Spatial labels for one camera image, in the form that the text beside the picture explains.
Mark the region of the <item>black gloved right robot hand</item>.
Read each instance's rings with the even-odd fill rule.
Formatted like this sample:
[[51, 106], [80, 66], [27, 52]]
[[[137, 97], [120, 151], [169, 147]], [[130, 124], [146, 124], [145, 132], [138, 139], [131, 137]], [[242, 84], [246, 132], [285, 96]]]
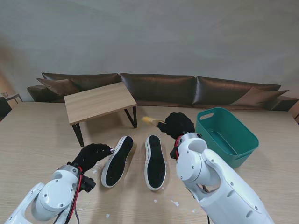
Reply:
[[164, 123], [159, 122], [157, 127], [161, 132], [166, 133], [175, 140], [181, 135], [195, 132], [192, 121], [181, 112], [171, 113]]

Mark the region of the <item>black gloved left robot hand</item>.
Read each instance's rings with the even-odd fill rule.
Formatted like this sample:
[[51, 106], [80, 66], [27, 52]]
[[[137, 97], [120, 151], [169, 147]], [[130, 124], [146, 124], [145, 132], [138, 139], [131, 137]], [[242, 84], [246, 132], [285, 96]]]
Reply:
[[82, 173], [90, 170], [95, 164], [114, 153], [114, 148], [106, 144], [92, 143], [82, 148], [73, 162], [69, 164], [71, 166], [81, 168]]

